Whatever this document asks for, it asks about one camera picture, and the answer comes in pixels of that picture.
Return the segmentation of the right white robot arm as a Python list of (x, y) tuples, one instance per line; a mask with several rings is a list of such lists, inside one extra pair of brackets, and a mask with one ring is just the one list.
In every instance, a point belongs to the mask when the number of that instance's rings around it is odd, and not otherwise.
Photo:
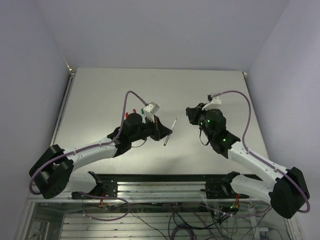
[(302, 171), (296, 167), (288, 169), (246, 149), (240, 138), (227, 130), (223, 113), (217, 108), (206, 110), (205, 107), (204, 103), (187, 107), (189, 123), (199, 127), (217, 154), (242, 165), (259, 178), (233, 171), (223, 180), (221, 194), (226, 198), (235, 194), (256, 198), (271, 205), (281, 217), (292, 218), (310, 198)]

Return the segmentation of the green marker pen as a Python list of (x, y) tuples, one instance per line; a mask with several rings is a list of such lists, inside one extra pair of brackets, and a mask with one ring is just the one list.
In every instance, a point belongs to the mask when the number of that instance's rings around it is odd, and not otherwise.
[(142, 116), (142, 123), (146, 123), (146, 116), (143, 108), (141, 109), (141, 116)]

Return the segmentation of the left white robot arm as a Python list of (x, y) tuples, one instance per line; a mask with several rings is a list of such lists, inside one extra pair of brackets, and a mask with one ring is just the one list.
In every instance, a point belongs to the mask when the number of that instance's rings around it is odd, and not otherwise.
[(52, 199), (68, 187), (72, 192), (79, 187), (89, 198), (96, 199), (102, 193), (102, 183), (98, 177), (89, 172), (82, 180), (75, 179), (75, 171), (100, 160), (121, 156), (136, 141), (148, 138), (160, 141), (172, 132), (158, 116), (154, 116), (153, 120), (143, 120), (140, 114), (131, 113), (112, 133), (96, 142), (70, 149), (51, 145), (29, 170), (29, 191), (44, 199)]

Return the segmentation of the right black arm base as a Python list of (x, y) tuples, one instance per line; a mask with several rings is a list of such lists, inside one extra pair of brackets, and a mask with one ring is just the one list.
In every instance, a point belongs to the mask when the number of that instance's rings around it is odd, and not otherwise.
[(239, 175), (236, 171), (226, 175), (205, 175), (205, 185), (200, 191), (206, 194), (207, 199), (235, 199), (237, 193), (231, 187), (231, 183)]

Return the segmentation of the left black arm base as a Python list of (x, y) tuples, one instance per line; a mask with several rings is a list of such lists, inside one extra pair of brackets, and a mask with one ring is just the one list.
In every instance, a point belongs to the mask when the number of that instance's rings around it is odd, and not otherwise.
[(113, 179), (102, 180), (93, 171), (74, 176), (70, 187), (72, 200), (115, 200), (118, 193), (118, 185)]

